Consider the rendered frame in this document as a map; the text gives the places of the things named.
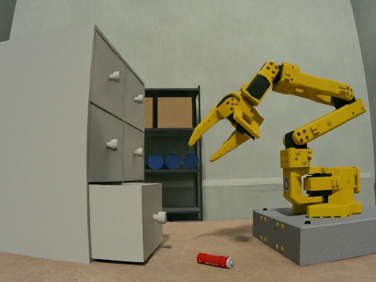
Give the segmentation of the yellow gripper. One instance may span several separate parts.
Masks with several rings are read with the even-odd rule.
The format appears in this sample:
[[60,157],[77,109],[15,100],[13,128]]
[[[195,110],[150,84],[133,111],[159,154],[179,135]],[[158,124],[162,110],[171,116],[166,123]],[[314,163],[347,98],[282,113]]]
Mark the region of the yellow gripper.
[[231,125],[236,129],[232,132],[227,141],[222,144],[221,148],[210,157],[210,162],[219,159],[250,138],[254,141],[255,138],[257,140],[260,138],[259,127],[264,119],[251,105],[251,102],[240,96],[237,92],[231,92],[226,94],[197,125],[189,140],[189,146],[193,146],[204,132],[209,130],[218,121],[225,118],[228,119]]

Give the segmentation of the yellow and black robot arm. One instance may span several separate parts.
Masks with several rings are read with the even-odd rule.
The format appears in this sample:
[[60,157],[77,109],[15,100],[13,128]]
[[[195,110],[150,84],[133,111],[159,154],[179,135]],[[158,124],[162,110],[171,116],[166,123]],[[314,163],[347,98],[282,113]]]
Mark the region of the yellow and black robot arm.
[[[271,87],[273,92],[299,96],[336,108],[335,112],[283,137],[286,147],[280,151],[283,197],[293,204],[293,213],[304,213],[309,218],[361,214],[362,203],[354,201],[356,168],[310,167],[312,151],[307,148],[308,142],[365,113],[361,98],[356,100],[352,88],[344,83],[301,73],[299,66],[285,62],[281,65],[266,62],[260,72],[256,72],[249,83],[240,88],[240,96],[256,107]],[[303,189],[308,196],[301,192],[301,177],[305,174],[311,175],[303,178]]]

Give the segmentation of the red aa battery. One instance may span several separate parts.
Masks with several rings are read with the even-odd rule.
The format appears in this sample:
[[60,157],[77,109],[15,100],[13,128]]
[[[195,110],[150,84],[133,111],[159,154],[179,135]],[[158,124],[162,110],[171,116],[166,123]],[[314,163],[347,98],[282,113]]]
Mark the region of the red aa battery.
[[211,266],[232,268],[234,265],[234,258],[218,256],[214,254],[199,253],[197,255],[197,262]]

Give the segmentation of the grey chest of drawers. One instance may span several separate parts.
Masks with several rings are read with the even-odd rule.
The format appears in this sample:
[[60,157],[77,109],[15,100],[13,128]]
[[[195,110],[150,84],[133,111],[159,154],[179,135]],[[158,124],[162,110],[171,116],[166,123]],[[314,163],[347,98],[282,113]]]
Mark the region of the grey chest of drawers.
[[[90,96],[96,32],[125,64],[123,116]],[[126,66],[95,25],[0,42],[0,251],[90,264],[88,183],[123,177]],[[88,178],[90,103],[122,121],[122,177]],[[137,180],[137,181],[134,181]]]

